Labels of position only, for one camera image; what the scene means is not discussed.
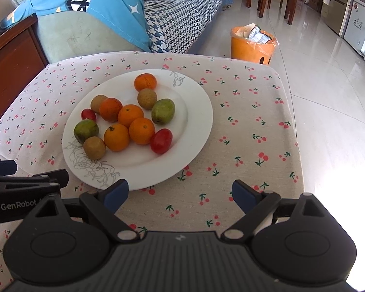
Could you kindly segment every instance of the wooden bed frame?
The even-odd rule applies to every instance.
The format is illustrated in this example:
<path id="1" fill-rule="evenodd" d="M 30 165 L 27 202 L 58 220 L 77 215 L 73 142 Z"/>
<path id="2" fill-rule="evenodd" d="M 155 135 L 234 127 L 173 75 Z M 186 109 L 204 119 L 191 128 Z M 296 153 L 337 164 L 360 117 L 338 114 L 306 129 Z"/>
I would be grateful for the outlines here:
<path id="1" fill-rule="evenodd" d="M 0 36 L 0 118 L 32 79 L 47 66 L 46 57 L 32 29 L 37 22 L 36 15 L 31 15 Z M 13 111 L 13 114 L 20 114 L 20 111 Z"/>

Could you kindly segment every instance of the white logo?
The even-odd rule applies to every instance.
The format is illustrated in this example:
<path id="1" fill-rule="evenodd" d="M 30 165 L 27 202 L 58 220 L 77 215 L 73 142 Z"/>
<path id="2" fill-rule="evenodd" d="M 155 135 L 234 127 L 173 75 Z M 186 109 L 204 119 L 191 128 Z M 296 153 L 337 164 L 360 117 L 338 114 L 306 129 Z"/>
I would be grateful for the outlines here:
<path id="1" fill-rule="evenodd" d="M 28 206 L 36 206 L 37 201 L 36 200 L 32 200 L 30 202 L 28 201 L 23 201 L 23 202 L 15 202 L 12 204 L 1 204 L 0 208 L 2 210 L 13 210 L 13 209 L 19 209 L 19 208 L 26 208 Z"/>
<path id="2" fill-rule="evenodd" d="M 175 237 L 178 241 L 183 241 L 186 239 L 186 237 L 184 235 L 178 235 L 177 237 Z"/>

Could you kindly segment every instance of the kiwi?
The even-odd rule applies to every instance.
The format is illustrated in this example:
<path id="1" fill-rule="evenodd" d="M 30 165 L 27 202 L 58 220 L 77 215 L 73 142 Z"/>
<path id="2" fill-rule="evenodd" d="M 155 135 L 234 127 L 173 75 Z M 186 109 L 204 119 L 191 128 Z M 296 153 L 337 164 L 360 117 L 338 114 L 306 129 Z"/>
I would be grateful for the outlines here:
<path id="1" fill-rule="evenodd" d="M 90 160 L 99 160 L 105 154 L 105 143 L 100 137 L 89 137 L 82 146 Z"/>
<path id="2" fill-rule="evenodd" d="M 91 110 L 97 114 L 99 114 L 100 104 L 105 100 L 108 99 L 105 95 L 99 94 L 96 95 L 91 102 Z"/>
<path id="3" fill-rule="evenodd" d="M 145 110 L 151 110 L 157 102 L 157 94 L 152 89 L 142 89 L 137 96 L 138 104 Z"/>

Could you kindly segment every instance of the orange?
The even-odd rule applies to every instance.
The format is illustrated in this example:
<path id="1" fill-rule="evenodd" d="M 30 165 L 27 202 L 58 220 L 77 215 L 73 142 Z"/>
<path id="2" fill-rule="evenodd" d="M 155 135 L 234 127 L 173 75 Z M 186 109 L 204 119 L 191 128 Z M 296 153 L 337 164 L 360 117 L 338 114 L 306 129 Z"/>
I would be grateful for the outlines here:
<path id="1" fill-rule="evenodd" d="M 152 89 L 154 90 L 157 86 L 157 79 L 150 73 L 143 73 L 139 75 L 134 80 L 135 90 L 138 92 L 143 89 Z"/>
<path id="2" fill-rule="evenodd" d="M 143 111 L 138 105 L 127 104 L 120 110 L 118 122 L 129 128 L 133 120 L 142 118 L 143 116 Z"/>
<path id="3" fill-rule="evenodd" d="M 156 129 L 151 120 L 139 118 L 134 120 L 129 128 L 129 134 L 138 145 L 147 145 L 155 134 Z"/>
<path id="4" fill-rule="evenodd" d="M 104 133 L 104 143 L 111 151 L 121 151 L 130 143 L 130 136 L 126 126 L 113 124 Z"/>
<path id="5" fill-rule="evenodd" d="M 99 114 L 107 122 L 116 122 L 122 104 L 118 99 L 108 98 L 100 103 Z"/>

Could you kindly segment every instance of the houndstooth fabric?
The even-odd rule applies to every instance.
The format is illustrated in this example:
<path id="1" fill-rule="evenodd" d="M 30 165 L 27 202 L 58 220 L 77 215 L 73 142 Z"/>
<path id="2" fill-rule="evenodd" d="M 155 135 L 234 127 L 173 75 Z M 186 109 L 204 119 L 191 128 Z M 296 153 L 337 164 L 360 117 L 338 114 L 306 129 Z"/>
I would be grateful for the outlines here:
<path id="1" fill-rule="evenodd" d="M 223 0 L 145 0 L 152 52 L 183 54 L 211 22 Z"/>

